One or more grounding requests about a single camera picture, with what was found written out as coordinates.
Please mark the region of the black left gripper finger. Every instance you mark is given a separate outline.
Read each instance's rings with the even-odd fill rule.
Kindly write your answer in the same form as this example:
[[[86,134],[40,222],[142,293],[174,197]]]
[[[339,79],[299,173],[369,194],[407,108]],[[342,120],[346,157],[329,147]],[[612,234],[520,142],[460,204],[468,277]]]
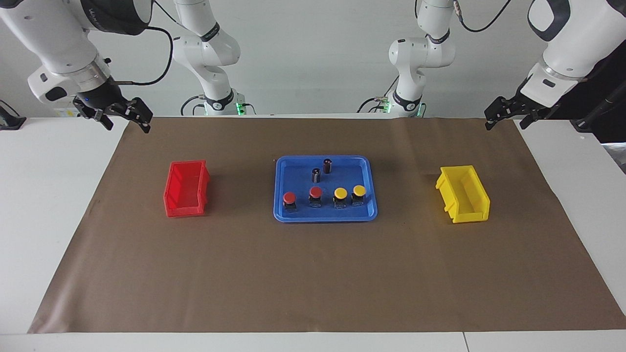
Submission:
[[[511,107],[514,104],[514,100],[507,99],[499,96],[485,109],[485,127],[487,130],[491,130],[496,123],[511,118],[513,116]]]
[[[532,123],[538,122],[539,120],[543,120],[544,118],[545,118],[545,114],[543,110],[532,110],[528,115],[526,115],[524,118],[522,118],[519,121],[519,127],[525,130],[528,127],[530,127]]]

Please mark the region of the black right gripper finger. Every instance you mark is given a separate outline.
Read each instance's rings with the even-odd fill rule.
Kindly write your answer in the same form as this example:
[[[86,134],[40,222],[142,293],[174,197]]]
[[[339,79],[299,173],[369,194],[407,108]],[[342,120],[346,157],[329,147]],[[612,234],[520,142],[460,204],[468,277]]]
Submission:
[[[111,131],[114,127],[114,123],[110,120],[110,118],[105,114],[102,109],[94,110],[92,114],[92,119],[105,127],[106,130]]]
[[[148,134],[150,132],[150,122],[154,114],[141,98],[135,97],[126,101],[122,113],[123,118],[136,123],[143,133]]]

